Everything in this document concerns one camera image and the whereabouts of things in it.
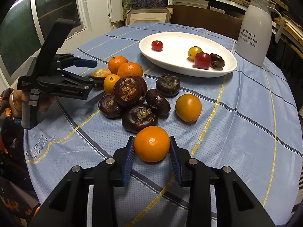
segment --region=white wall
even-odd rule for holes
[[[0,93],[9,87],[8,82],[6,81],[3,72],[0,69]]]
[[[58,53],[71,53],[86,42],[111,31],[108,0],[83,0],[83,2],[88,28],[67,39]]]

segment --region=checkered tablecloth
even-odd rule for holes
[[[302,165],[302,134],[298,113],[281,70],[267,58],[257,67],[234,52],[236,41],[188,26],[137,23],[96,38],[73,54],[95,59],[97,68],[122,55],[139,63],[144,80],[155,88],[158,77],[171,73],[148,61],[139,50],[144,37],[158,32],[186,32],[209,38],[231,51],[237,59],[234,72],[218,78],[197,78],[173,73],[181,80],[177,97],[170,98],[169,118],[159,126],[175,136],[180,147],[208,166],[231,166],[252,190],[276,225],[286,223],[298,192]],[[70,67],[89,76],[94,69]],[[196,95],[203,111],[195,124],[180,122],[173,110],[177,98]],[[42,122],[25,131],[25,157],[41,203],[74,165],[96,166],[126,145],[121,120],[109,120],[98,109],[101,91],[93,90],[86,101],[58,98]],[[189,189],[180,189],[172,178],[168,156],[154,165],[136,158],[130,183],[115,188],[119,226],[185,226]],[[216,204],[212,191],[212,222]]]

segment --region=orange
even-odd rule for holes
[[[196,121],[202,112],[202,104],[198,97],[192,94],[185,94],[176,102],[176,113],[185,122]]]
[[[134,151],[146,162],[162,160],[167,155],[169,146],[168,134],[158,126],[144,128],[134,139]]]
[[[120,77],[116,74],[108,75],[103,82],[104,90],[107,94],[111,94],[114,91],[114,86]]]
[[[114,56],[109,60],[107,68],[112,72],[112,74],[117,74],[119,67],[127,62],[128,60],[123,56]]]
[[[112,74],[110,70],[107,68],[101,68],[92,73],[92,77],[107,77]]]
[[[122,64],[118,69],[118,75],[120,77],[126,76],[143,76],[143,69],[138,63],[129,62]]]

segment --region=wrist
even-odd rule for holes
[[[9,95],[9,105],[12,111],[12,115],[16,119],[21,119],[22,118],[22,108],[19,109],[19,107],[16,106],[16,102],[13,100],[13,94]]]

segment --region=bracelet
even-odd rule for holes
[[[22,113],[22,111],[20,111],[20,110],[15,106],[15,103],[14,103],[14,91],[12,92],[12,102],[13,102],[13,106],[14,106],[14,108],[17,110],[17,112]]]

